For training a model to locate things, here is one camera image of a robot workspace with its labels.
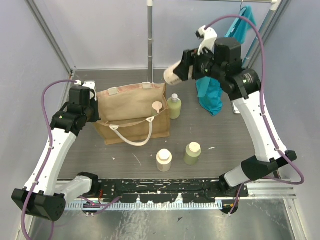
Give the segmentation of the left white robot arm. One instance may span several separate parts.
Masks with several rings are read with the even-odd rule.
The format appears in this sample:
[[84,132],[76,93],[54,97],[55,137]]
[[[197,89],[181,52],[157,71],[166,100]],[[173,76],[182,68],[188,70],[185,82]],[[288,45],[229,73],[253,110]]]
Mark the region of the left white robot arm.
[[69,100],[52,117],[48,138],[38,164],[22,189],[14,189],[13,202],[22,209],[27,195],[26,214],[56,222],[66,205],[82,195],[95,198],[100,193],[99,178],[88,172],[79,173],[72,181],[57,187],[57,179],[67,153],[87,123],[100,120],[96,84],[78,83],[69,90]]

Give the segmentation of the green pump dispenser bottle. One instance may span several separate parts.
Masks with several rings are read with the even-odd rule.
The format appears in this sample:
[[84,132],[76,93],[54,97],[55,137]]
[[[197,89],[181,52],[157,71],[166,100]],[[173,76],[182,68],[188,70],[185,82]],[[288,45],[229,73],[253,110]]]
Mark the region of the green pump dispenser bottle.
[[151,115],[152,116],[158,115],[162,109],[163,109],[163,104],[160,101],[153,102],[151,106]]

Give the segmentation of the cream labelled tall bottle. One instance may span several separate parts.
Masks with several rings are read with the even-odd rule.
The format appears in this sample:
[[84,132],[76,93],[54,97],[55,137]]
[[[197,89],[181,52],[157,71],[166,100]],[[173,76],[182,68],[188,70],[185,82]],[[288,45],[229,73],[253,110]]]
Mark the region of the cream labelled tall bottle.
[[186,82],[186,81],[180,81],[178,77],[173,73],[174,68],[177,67],[179,63],[180,61],[176,62],[175,64],[171,65],[168,69],[164,71],[163,79],[168,85],[175,86],[183,82]]

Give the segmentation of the tan canvas tote bag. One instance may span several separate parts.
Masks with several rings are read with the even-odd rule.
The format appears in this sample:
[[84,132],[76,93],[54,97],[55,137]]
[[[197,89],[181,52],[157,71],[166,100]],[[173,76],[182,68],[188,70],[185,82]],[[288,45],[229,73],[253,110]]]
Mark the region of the tan canvas tote bag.
[[[127,143],[142,147],[150,139],[170,136],[170,110],[164,83],[136,83],[97,93],[99,117],[94,127],[106,145]],[[152,104],[163,108],[152,116]]]

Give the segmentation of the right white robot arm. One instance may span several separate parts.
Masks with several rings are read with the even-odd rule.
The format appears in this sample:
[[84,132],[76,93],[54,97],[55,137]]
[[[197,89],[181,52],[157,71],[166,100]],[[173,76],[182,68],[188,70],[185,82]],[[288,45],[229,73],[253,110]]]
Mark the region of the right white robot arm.
[[198,81],[203,77],[218,80],[248,129],[255,154],[219,177],[219,191],[223,196],[231,197],[240,184],[262,179],[297,159],[295,151],[288,150],[281,142],[273,143],[278,136],[270,136],[269,130],[274,127],[265,124],[268,112],[261,110],[260,78],[253,69],[242,67],[241,44],[235,38],[218,38],[213,51],[204,48],[201,54],[196,49],[184,50],[173,73],[180,82]]

